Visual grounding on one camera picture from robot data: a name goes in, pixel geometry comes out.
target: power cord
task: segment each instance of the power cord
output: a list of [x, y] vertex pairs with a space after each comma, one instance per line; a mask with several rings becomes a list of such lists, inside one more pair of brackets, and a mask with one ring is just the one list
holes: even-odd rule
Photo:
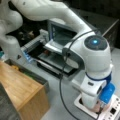
[[69, 51], [70, 51], [70, 48], [72, 47], [72, 45], [74, 44], [74, 42], [76, 41], [76, 40], [78, 40], [78, 38], [80, 38], [80, 37], [82, 37], [82, 36], [84, 36], [84, 35], [86, 35], [86, 34], [88, 34], [88, 33], [91, 33], [91, 32], [94, 32], [94, 31], [99, 31], [98, 29], [94, 29], [94, 30], [91, 30], [91, 31], [88, 31], [88, 32], [86, 32], [86, 33], [83, 33], [83, 34], [81, 34], [81, 35], [79, 35], [77, 38], [75, 38], [75, 39], [72, 39], [71, 41], [72, 41], [72, 43], [70, 44], [70, 46], [69, 46], [69, 48], [67, 49], [67, 52], [66, 52], [66, 58], [65, 58], [65, 63], [64, 63], [64, 65], [63, 65], [63, 68], [62, 68], [62, 71], [61, 71], [61, 77], [60, 77], [60, 81], [59, 81], [59, 91], [60, 91], [60, 98], [61, 98], [61, 101], [62, 101], [62, 103], [63, 103], [63, 106], [64, 106], [64, 108], [67, 110], [67, 112], [74, 118], [74, 119], [76, 119], [76, 120], [80, 120], [79, 118], [77, 118], [75, 115], [73, 115], [73, 113], [67, 108], [67, 106], [66, 106], [66, 104], [65, 104], [65, 101], [64, 101], [64, 99], [63, 99], [63, 95], [62, 95], [62, 80], [63, 80], [63, 73], [64, 73], [64, 69], [65, 69], [65, 67], [66, 67], [66, 65], [67, 65], [67, 59], [68, 59], [68, 57], [69, 57]]

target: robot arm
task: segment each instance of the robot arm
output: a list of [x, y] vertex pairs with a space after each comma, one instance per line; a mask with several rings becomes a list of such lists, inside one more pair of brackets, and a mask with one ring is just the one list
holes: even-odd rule
[[[15, 29], [18, 29], [22, 24], [20, 14], [13, 12], [12, 10], [9, 9], [8, 1], [9, 0], [1, 0], [0, 3], [1, 9], [0, 19], [5, 23], [0, 24], [1, 28], [0, 30], [4, 30], [3, 32], [0, 31], [0, 36], [2, 36], [0, 38], [0, 44], [5, 54], [8, 54], [9, 57], [12, 56], [12, 58], [16, 60], [17, 56], [20, 55], [23, 58], [22, 61], [25, 61], [20, 46], [18, 42], [16, 42], [15, 38], [6, 37], [7, 33], [14, 31]], [[52, 2], [50, 0], [34, 0], [34, 1], [11, 0], [11, 1], [16, 6], [16, 8], [30, 20], [42, 21], [51, 18], [59, 18], [64, 20], [66, 25], [68, 25], [74, 31], [77, 32], [75, 38], [80, 34], [91, 31], [91, 28], [62, 2]], [[71, 47], [70, 49], [71, 58], [69, 58], [67, 61], [69, 65], [75, 68], [79, 67], [81, 58], [85, 63], [86, 76], [80, 89], [82, 91], [83, 102], [88, 108], [94, 107], [100, 93], [99, 89], [100, 88], [102, 89], [106, 86], [107, 82], [105, 78], [110, 75], [112, 69], [110, 49], [106, 40], [103, 40], [105, 41], [105, 47], [102, 50], [101, 49], [93, 50], [89, 48], [90, 47], [89, 45], [88, 46], [86, 45], [87, 38], [93, 35], [95, 35], [95, 33], [91, 32], [89, 34], [86, 34], [82, 38], [78, 39], [75, 42], [75, 44]], [[69, 45], [70, 43], [68, 43], [63, 49], [64, 56], [65, 51], [69, 47]]]
[[[63, 49], [64, 57], [70, 44]], [[86, 75], [80, 85], [80, 91], [84, 105], [92, 109], [99, 100], [103, 88], [111, 81], [113, 65], [107, 40], [93, 33], [76, 40], [70, 48], [67, 64], [79, 68], [81, 59], [84, 61]]]
[[50, 0], [11, 0], [16, 8], [28, 19], [42, 21], [59, 18], [78, 34], [90, 31], [86, 23], [62, 2]]

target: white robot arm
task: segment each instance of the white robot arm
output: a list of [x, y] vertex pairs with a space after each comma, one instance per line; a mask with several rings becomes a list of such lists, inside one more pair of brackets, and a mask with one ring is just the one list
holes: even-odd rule
[[[13, 37], [6, 36], [7, 33], [18, 29], [22, 25], [20, 14], [9, 9], [8, 1], [9, 0], [0, 1], [0, 45], [9, 58], [17, 60], [18, 56], [21, 56], [20, 60], [24, 63], [25, 58], [17, 40]], [[91, 31], [91, 28], [62, 2], [52, 2], [50, 0], [11, 1], [21, 14], [30, 20], [42, 21], [51, 18], [64, 20], [66, 25], [77, 32], [75, 38], [85, 32]], [[75, 68], [79, 67], [79, 60], [81, 58], [85, 63], [86, 76], [80, 89], [82, 91], [84, 104], [88, 108], [93, 108], [95, 106], [99, 96], [97, 92], [99, 92], [98, 90], [100, 88], [102, 89], [106, 86], [107, 82], [104, 79], [110, 75], [112, 69], [110, 48], [106, 40], [103, 40], [105, 42], [105, 47], [102, 50], [91, 49], [89, 45], [86, 45], [87, 38], [94, 35], [95, 33], [91, 32], [78, 39], [70, 49], [70, 54], [77, 57], [73, 59], [74, 57], [70, 56], [71, 58], [67, 61], [70, 66]], [[97, 37], [94, 40], [95, 43], [101, 43], [102, 41], [101, 38]], [[64, 56], [69, 45], [70, 43], [63, 49]]]

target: table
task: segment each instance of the table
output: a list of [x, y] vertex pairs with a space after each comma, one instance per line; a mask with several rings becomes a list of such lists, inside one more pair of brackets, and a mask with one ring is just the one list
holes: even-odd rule
[[2, 61], [0, 82], [22, 120], [40, 120], [49, 109], [44, 86]]

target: wooden box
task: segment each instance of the wooden box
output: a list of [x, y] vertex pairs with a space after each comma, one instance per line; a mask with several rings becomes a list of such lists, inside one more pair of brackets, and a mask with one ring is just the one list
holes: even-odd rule
[[44, 86], [1, 61], [0, 82], [22, 120], [40, 120], [49, 109]]

